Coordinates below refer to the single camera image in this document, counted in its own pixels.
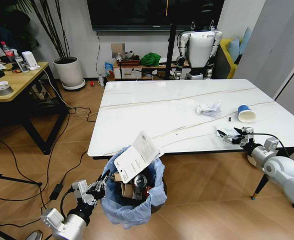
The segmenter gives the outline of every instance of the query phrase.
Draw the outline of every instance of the blue paper cup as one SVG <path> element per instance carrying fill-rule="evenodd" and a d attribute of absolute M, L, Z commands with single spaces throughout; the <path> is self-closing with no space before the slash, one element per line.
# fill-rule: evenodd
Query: blue paper cup
<path fill-rule="evenodd" d="M 238 119 L 243 123 L 252 123 L 256 119 L 256 113 L 247 105 L 241 105 L 238 108 Z"/>

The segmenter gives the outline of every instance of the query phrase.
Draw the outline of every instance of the tv screen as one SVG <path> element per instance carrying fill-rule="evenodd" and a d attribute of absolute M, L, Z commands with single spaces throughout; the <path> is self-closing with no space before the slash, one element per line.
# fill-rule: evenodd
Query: tv screen
<path fill-rule="evenodd" d="M 190 30 L 191 22 L 218 25 L 224 0 L 87 0 L 95 31 L 168 31 L 172 18 L 178 30 Z"/>

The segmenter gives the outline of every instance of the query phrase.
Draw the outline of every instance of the blue cushion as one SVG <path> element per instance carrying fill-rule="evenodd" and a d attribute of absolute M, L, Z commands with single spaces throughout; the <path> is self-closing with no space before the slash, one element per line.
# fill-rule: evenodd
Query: blue cushion
<path fill-rule="evenodd" d="M 240 55 L 243 55 L 243 53 L 245 52 L 248 41 L 251 37 L 251 33 L 252 33 L 251 29 L 247 27 L 245 35 L 243 36 L 243 39 L 242 39 L 242 43 L 240 45 L 240 50 L 239 50 Z"/>
<path fill-rule="evenodd" d="M 233 41 L 229 42 L 228 52 L 230 53 L 233 62 L 235 62 L 239 56 L 239 48 L 240 42 L 238 37 Z"/>

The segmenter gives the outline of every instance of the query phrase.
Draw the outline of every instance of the trash can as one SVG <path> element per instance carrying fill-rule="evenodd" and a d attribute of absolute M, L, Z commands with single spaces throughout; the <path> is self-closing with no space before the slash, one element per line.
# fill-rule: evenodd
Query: trash can
<path fill-rule="evenodd" d="M 103 169 L 103 173 L 107 170 L 110 170 L 110 174 L 117 171 L 114 161 L 127 148 L 123 148 L 108 161 Z M 151 213 L 158 211 L 161 205 L 165 203 L 167 199 L 166 186 L 163 182 L 165 166 L 159 158 L 156 158 L 147 168 L 150 171 L 154 187 L 149 190 L 149 196 L 146 201 L 139 205 L 128 205 L 128 201 L 117 191 L 118 183 L 115 183 L 110 178 L 107 180 L 106 195 L 100 202 L 104 213 L 113 224 L 122 224 L 125 229 L 145 224 L 149 221 Z"/>

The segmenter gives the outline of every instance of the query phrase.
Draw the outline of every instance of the white table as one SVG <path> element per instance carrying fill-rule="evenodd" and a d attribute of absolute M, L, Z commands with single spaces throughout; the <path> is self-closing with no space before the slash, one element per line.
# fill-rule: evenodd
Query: white table
<path fill-rule="evenodd" d="M 219 116 L 198 115 L 199 104 L 221 100 Z M 256 112 L 254 123 L 238 120 L 238 106 Z M 108 82 L 88 155 L 109 158 L 133 143 L 143 130 L 166 154 L 239 152 L 216 135 L 217 125 L 254 127 L 294 148 L 294 116 L 245 79 Z M 256 135 L 264 144 L 268 136 Z"/>

